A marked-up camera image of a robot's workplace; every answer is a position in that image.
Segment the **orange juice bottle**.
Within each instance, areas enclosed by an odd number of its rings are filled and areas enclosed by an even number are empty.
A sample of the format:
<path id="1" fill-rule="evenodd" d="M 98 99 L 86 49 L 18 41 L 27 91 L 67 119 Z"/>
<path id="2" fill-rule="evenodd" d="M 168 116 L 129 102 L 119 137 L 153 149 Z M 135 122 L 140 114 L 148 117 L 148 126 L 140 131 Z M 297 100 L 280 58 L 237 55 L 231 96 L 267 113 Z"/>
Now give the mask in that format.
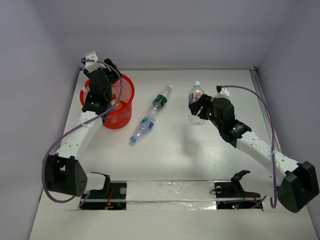
<path id="1" fill-rule="evenodd" d="M 115 104 L 115 102 L 116 102 L 116 100 L 113 99 L 113 100 L 111 101 L 111 105 L 113 106 L 113 105 Z M 113 107 L 110 112 L 112 113 L 112 112 L 115 112 L 115 111 L 120 110 L 121 108 L 124 107 L 125 104 L 126 104 L 125 102 L 119 100 L 119 101 L 117 102 L 117 104 L 115 105 L 115 107 Z"/>

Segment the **orange blue label bottle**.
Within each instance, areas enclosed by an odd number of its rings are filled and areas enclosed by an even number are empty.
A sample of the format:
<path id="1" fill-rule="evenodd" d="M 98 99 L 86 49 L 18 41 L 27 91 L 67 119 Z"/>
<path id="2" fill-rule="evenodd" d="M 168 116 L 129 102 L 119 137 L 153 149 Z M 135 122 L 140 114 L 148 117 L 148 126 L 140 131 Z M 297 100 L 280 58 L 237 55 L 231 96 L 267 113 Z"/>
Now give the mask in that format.
<path id="1" fill-rule="evenodd" d="M 205 91 L 201 88 L 199 81 L 193 82 L 193 87 L 188 93 L 188 123 L 193 126 L 200 126 L 205 124 L 205 120 L 198 117 L 198 113 L 195 110 L 199 111 L 199 105 L 197 104 L 198 100 L 202 97 Z"/>

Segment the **green label clear bottle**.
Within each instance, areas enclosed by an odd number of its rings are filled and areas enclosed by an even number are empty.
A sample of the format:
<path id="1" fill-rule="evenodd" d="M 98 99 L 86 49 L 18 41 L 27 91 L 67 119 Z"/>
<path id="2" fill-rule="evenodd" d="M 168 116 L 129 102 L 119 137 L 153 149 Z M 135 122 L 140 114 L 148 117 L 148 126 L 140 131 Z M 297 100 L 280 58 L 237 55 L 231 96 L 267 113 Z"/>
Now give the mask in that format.
<path id="1" fill-rule="evenodd" d="M 173 87 L 171 85 L 166 86 L 160 93 L 155 97 L 151 103 L 150 114 L 154 117 L 159 114 L 162 109 L 166 106 L 170 100 Z"/>

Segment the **light blue label bottle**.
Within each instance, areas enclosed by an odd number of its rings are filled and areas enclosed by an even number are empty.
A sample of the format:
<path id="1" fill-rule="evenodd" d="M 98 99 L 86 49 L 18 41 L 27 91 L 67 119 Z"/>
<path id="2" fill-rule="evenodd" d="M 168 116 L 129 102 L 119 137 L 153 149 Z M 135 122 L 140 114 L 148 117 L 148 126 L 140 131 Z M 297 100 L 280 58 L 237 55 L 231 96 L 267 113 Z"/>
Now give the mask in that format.
<path id="1" fill-rule="evenodd" d="M 156 124 L 155 116 L 152 114 L 147 114 L 136 126 L 132 136 L 129 139 L 130 144 L 135 145 L 140 140 L 145 138 L 153 129 L 155 124 Z"/>

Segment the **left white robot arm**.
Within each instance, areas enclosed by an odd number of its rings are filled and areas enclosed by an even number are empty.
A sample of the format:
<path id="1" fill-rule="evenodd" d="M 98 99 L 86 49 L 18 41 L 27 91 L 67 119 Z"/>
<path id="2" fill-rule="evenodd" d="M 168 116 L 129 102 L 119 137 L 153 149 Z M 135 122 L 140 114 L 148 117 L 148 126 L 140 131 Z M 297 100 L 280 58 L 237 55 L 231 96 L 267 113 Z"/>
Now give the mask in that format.
<path id="1" fill-rule="evenodd" d="M 109 59 L 104 61 L 82 59 L 82 63 L 96 64 L 93 70 L 88 66 L 84 74 L 89 78 L 89 92 L 85 99 L 78 125 L 61 136 L 55 144 L 60 148 L 51 154 L 49 149 L 42 162 L 41 181 L 45 194 L 55 203 L 51 193 L 69 195 L 71 199 L 87 192 L 94 192 L 104 198 L 110 194 L 110 176 L 102 173 L 85 173 L 80 157 L 84 155 L 96 131 L 103 125 L 116 105 L 112 103 L 112 85 L 122 81 L 122 74 Z"/>

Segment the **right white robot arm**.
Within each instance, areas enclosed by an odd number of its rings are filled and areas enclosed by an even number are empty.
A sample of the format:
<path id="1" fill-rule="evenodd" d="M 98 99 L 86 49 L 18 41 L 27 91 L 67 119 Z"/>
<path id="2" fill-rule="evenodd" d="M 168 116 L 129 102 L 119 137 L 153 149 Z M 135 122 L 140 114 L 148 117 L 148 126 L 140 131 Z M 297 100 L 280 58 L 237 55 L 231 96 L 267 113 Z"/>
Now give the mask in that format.
<path id="1" fill-rule="evenodd" d="M 212 122 L 225 142 L 271 173 L 271 178 L 260 182 L 235 175 L 230 183 L 235 196 L 257 192 L 270 197 L 272 205 L 280 203 L 288 211 L 298 213 L 319 195 L 315 167 L 308 161 L 300 163 L 285 156 L 260 139 L 249 126 L 236 119 L 234 106 L 227 97 L 203 94 L 188 108 L 192 115 Z"/>

